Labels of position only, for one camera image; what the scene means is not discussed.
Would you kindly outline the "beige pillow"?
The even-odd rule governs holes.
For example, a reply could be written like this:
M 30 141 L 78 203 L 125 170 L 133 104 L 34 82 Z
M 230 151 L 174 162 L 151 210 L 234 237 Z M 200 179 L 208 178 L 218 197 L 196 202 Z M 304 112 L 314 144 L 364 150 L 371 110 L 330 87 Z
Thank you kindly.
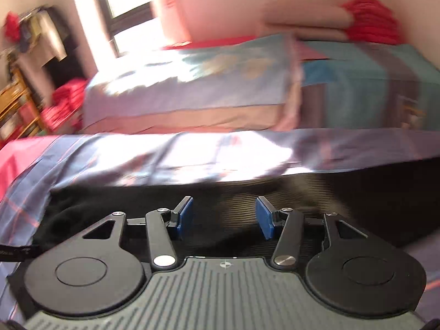
M 257 35 L 293 34 L 298 40 L 346 42 L 346 30 L 353 22 L 353 15 L 343 7 L 279 0 L 263 8 Z

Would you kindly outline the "yellow wooden shelf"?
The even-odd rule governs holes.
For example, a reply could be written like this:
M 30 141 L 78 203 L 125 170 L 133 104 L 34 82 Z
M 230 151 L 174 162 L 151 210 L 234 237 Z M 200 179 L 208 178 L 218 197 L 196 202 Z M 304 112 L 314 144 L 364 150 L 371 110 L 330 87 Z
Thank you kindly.
M 14 67 L 12 81 L 1 90 L 1 147 L 17 139 L 45 134 L 47 128 L 31 91 L 20 70 Z

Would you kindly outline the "light blue folded quilt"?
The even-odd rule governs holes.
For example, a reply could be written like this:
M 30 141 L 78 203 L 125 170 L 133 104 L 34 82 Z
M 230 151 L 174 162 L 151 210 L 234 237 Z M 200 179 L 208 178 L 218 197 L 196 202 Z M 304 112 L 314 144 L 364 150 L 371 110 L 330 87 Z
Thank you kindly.
M 303 72 L 295 39 L 121 57 L 85 91 L 85 133 L 274 130 L 298 126 Z

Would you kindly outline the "red clothes pile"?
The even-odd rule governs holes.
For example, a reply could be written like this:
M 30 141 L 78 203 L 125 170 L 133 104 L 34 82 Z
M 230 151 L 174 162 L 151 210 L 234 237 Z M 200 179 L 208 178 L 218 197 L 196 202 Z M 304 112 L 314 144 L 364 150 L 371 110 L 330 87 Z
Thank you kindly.
M 45 126 L 51 133 L 74 133 L 82 129 L 82 107 L 88 80 L 74 78 L 52 93 L 52 105 L 40 113 Z

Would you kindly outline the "red folded cloth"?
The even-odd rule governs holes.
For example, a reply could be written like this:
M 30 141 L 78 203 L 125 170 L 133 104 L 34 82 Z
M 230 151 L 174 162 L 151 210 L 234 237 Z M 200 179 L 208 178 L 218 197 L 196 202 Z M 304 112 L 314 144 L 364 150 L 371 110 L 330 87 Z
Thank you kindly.
M 400 22 L 394 12 L 380 0 L 350 0 L 342 5 L 353 22 L 345 29 L 348 40 L 353 42 L 403 44 Z

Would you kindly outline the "dark framed window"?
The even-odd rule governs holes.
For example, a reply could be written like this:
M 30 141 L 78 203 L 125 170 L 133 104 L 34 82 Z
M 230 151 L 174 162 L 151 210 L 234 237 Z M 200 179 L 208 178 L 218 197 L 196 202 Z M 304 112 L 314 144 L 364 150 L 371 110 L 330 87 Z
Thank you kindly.
M 153 0 L 74 0 L 95 63 L 126 54 L 156 51 L 163 46 Z

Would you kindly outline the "teal patchwork blanket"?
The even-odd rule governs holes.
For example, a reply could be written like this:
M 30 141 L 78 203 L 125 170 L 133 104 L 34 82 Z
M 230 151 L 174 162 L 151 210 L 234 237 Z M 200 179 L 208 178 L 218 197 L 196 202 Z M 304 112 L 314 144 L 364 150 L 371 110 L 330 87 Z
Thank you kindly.
M 300 128 L 439 130 L 439 70 L 411 45 L 301 48 Z

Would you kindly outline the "black pants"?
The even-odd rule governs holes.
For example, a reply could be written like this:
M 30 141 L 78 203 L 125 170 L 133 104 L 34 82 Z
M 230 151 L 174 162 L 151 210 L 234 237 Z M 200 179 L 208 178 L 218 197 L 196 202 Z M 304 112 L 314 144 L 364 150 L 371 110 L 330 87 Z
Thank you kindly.
M 439 229 L 439 160 L 242 182 L 69 186 L 45 193 L 40 225 L 25 240 L 48 250 L 113 211 L 141 218 L 185 196 L 193 198 L 193 218 L 175 244 L 180 257 L 269 257 L 274 242 L 257 224 L 259 196 L 308 217 L 338 213 L 401 248 Z

